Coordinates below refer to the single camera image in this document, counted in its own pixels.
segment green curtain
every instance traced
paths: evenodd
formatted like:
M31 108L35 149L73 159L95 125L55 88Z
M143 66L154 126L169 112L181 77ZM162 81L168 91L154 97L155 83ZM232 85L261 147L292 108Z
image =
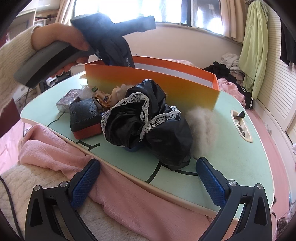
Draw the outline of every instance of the green curtain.
M257 99L265 70L268 51L267 10L261 0L252 2L248 9L246 31L239 58L239 67L245 72L243 86Z

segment baseboard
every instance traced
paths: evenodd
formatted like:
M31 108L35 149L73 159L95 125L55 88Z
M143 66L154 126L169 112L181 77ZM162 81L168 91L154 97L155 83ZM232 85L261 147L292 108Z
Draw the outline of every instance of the baseboard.
M282 157L287 172L290 184L291 201L293 202L296 200L296 156L292 151L292 143L288 135L283 132L272 114L259 100L253 101L253 108L258 113L261 120L271 128L271 137L279 149L279 153Z

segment small cardboard box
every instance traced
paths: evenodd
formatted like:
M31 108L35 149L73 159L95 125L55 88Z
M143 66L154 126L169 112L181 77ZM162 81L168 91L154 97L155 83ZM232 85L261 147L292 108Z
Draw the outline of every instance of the small cardboard box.
M168 60L133 56L135 68L105 65L95 61L85 65L87 83L105 93L122 84L136 85L153 79L167 94L168 105L181 112L196 106L214 109L219 91L214 74Z
M64 97L56 103L59 112L70 113L70 105L73 102L80 101L80 91L81 90L72 89L67 94L65 94Z

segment human hand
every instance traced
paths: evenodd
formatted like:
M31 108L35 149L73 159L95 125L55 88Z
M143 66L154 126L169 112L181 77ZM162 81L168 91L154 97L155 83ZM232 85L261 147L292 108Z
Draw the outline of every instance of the human hand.
M61 23L52 23L44 27L35 28L31 37L32 47L35 51L50 45L56 40L67 42L79 50L89 50L88 42L77 28ZM88 59L88 57L78 58L76 62L67 64L64 68L56 72L52 77L55 77L56 75L61 76L64 71L68 72L73 66L77 64L85 64L87 63Z

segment cream sweater sleeve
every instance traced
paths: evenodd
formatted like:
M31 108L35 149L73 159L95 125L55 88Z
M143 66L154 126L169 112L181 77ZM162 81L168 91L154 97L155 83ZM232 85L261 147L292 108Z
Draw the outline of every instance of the cream sweater sleeve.
M13 74L35 54L31 44L31 35L36 27L38 25L26 29L0 49L0 114L20 86Z

